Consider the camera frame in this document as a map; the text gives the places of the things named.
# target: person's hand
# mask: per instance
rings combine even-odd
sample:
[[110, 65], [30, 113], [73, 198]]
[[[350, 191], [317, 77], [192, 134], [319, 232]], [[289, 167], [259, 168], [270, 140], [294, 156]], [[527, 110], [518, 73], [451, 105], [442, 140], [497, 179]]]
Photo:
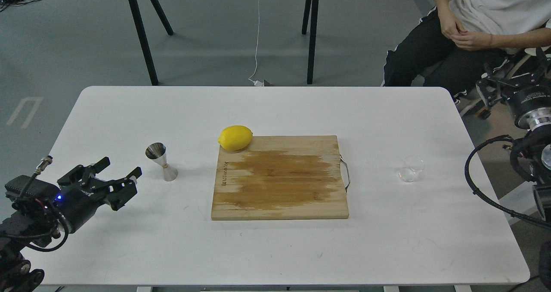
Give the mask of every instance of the person's hand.
[[438, 18], [442, 34], [446, 38], [451, 39], [452, 35], [466, 32], [461, 21], [450, 10], [438, 11]]
[[451, 40], [460, 49], [478, 51], [492, 48], [492, 35], [480, 31], [464, 31], [451, 35]]

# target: yellow lemon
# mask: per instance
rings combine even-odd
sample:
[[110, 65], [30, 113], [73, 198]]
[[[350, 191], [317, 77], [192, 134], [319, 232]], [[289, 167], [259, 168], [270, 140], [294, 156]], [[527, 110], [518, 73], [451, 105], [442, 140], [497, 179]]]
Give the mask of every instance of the yellow lemon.
[[252, 140], [252, 131], [243, 125], [233, 125], [226, 127], [220, 137], [218, 143], [222, 148], [228, 151], [237, 151], [246, 147]]

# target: person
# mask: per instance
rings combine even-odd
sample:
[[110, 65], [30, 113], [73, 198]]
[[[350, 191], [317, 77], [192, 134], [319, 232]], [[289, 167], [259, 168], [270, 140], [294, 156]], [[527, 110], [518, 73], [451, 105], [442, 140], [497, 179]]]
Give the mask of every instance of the person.
[[384, 86], [411, 86], [425, 68], [441, 64], [423, 86], [446, 88], [456, 104], [484, 74], [521, 48], [551, 45], [551, 0], [435, 0], [384, 65]]

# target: small glass cup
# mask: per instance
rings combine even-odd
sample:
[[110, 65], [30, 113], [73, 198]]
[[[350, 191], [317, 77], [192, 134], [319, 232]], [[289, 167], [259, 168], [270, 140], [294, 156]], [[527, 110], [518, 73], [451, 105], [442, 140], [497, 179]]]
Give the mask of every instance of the small glass cup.
[[406, 156], [402, 162], [404, 167], [398, 171], [398, 176], [404, 182], [413, 182], [419, 177], [421, 171], [425, 170], [425, 162], [415, 155]]

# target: stainless steel jigger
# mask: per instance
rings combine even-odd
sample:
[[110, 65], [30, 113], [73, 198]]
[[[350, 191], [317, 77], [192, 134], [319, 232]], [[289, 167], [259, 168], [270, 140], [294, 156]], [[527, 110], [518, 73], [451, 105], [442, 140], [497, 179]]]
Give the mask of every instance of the stainless steel jigger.
[[167, 147], [162, 143], [152, 143], [145, 150], [145, 156], [163, 167], [163, 178], [172, 181], [178, 176], [178, 170], [167, 164]]

